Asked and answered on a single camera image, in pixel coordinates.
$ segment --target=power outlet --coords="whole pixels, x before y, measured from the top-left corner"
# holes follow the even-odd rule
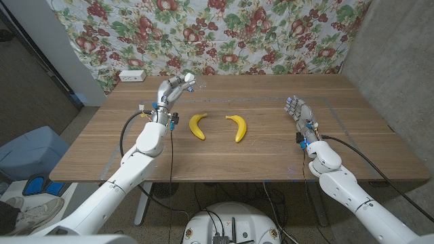
[[[146,78],[144,70],[124,70],[119,74],[123,82],[143,81]]]

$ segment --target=shoe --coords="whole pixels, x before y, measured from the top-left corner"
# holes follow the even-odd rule
[[[64,200],[56,198],[43,205],[31,208],[18,216],[15,230],[10,235],[31,232],[32,230],[49,222],[62,209]]]
[[[11,197],[5,203],[11,205],[12,207],[21,209],[24,204],[24,199],[22,197]]]

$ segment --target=yellow banana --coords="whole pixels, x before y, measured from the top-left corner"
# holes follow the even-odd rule
[[[199,122],[199,120],[202,119],[203,117],[207,117],[207,116],[208,116],[208,114],[206,114],[206,113],[204,113],[202,115],[193,115],[193,117],[191,117],[190,122],[189,122],[191,132],[195,136],[197,136],[199,139],[202,139],[202,140],[205,139],[205,135],[197,126],[197,122]]]
[[[233,121],[237,122],[238,132],[235,136],[235,142],[239,142],[241,139],[243,139],[245,131],[247,130],[247,124],[245,123],[245,120],[238,115],[226,116],[226,119],[232,119]]]

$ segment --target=floral fabric backdrop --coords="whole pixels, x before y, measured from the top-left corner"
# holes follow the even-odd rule
[[[338,73],[370,0],[47,0],[106,94],[147,75]]]

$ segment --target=table top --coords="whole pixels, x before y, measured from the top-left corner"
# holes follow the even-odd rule
[[[184,92],[172,113],[180,121],[173,131],[173,182],[262,182],[317,180],[303,164],[295,143],[296,124],[284,111],[288,96],[297,95],[313,109],[319,133],[352,144],[391,180],[427,180],[425,166],[395,134],[368,101],[342,75],[216,75],[200,77],[206,88]],[[160,83],[167,77],[147,77],[140,83],[120,83],[50,174],[59,182],[105,181],[119,169],[119,135],[138,104],[151,109]],[[205,140],[195,137],[189,120],[207,113],[199,127]],[[247,123],[243,140],[235,142],[239,115]],[[134,145],[146,117],[136,117],[127,128],[124,151]],[[168,182],[170,135],[165,150],[146,180]],[[328,141],[342,164],[361,181],[381,177],[351,149]]]

